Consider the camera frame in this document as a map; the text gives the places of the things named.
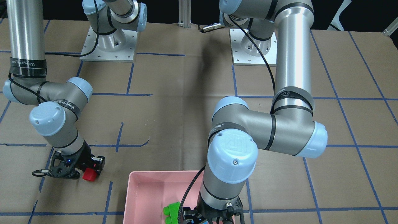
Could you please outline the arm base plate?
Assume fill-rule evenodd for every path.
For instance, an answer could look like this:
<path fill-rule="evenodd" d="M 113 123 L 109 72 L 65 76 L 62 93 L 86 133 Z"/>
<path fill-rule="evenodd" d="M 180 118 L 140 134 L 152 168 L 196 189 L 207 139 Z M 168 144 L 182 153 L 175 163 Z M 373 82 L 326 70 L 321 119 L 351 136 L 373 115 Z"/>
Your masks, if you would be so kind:
<path fill-rule="evenodd" d="M 254 44 L 239 29 L 230 29 L 231 51 L 233 54 L 233 65 L 266 66 L 259 51 Z M 275 32 L 267 41 L 253 40 L 261 53 L 264 55 L 269 66 L 277 64 L 277 37 Z"/>
<path fill-rule="evenodd" d="M 109 35 L 100 35 L 95 50 L 82 61 L 131 62 L 135 60 L 139 32 L 118 29 Z"/>

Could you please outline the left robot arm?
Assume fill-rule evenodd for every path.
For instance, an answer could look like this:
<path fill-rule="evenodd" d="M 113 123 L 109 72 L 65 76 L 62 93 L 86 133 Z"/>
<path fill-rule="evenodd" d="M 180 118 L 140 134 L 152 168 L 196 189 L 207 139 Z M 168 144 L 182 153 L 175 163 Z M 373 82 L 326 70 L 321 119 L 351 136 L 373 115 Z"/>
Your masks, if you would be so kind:
<path fill-rule="evenodd" d="M 327 145 L 327 130 L 313 119 L 310 29 L 311 0 L 221 0 L 220 23 L 239 29 L 247 53 L 266 54 L 277 39 L 276 68 L 269 72 L 273 98 L 269 111 L 252 110 L 244 98 L 226 96 L 211 117 L 205 165 L 196 173 L 181 200 L 178 224 L 233 224 L 240 199 L 253 174 L 260 150 L 307 158 L 319 157 Z"/>

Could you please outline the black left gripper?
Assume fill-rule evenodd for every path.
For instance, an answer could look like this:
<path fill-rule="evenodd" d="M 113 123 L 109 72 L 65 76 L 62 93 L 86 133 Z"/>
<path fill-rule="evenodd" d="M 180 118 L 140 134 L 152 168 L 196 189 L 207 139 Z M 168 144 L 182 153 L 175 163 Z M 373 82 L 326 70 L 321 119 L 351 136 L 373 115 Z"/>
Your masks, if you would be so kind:
<path fill-rule="evenodd" d="M 235 224 L 233 217 L 240 217 L 241 224 L 244 224 L 243 205 L 240 197 L 234 202 L 227 202 L 226 207 L 221 210 L 215 209 L 198 197 L 197 206 L 191 210 L 190 207 L 181 209 L 181 224 Z"/>

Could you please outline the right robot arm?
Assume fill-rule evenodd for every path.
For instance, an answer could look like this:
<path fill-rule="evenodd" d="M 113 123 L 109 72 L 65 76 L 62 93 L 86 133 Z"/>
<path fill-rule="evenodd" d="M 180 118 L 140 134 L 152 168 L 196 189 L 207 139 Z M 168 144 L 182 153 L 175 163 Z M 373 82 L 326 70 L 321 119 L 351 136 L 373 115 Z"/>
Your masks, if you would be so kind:
<path fill-rule="evenodd" d="M 66 83 L 48 82 L 44 49 L 44 18 L 41 0 L 8 0 L 11 39 L 8 80 L 3 93 L 12 102 L 33 105 L 29 120 L 54 148 L 48 169 L 35 177 L 49 176 L 95 181 L 105 165 L 104 156 L 94 156 L 75 123 L 88 104 L 93 88 L 80 78 Z M 83 61 L 131 62 L 138 33 L 146 28 L 147 7 L 136 0 L 84 0 L 90 29 L 80 54 Z"/>

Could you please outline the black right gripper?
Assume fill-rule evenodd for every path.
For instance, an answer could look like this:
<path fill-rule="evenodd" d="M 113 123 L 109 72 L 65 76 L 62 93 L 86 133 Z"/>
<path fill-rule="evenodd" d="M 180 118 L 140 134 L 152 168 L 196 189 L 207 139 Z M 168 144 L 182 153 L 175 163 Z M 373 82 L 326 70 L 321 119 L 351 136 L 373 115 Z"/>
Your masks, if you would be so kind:
<path fill-rule="evenodd" d="M 62 155 L 60 150 L 54 152 L 47 176 L 77 180 L 81 175 L 75 168 L 83 172 L 91 168 L 99 176 L 104 166 L 105 156 L 94 156 L 88 145 L 82 145 L 81 149 L 71 155 Z"/>

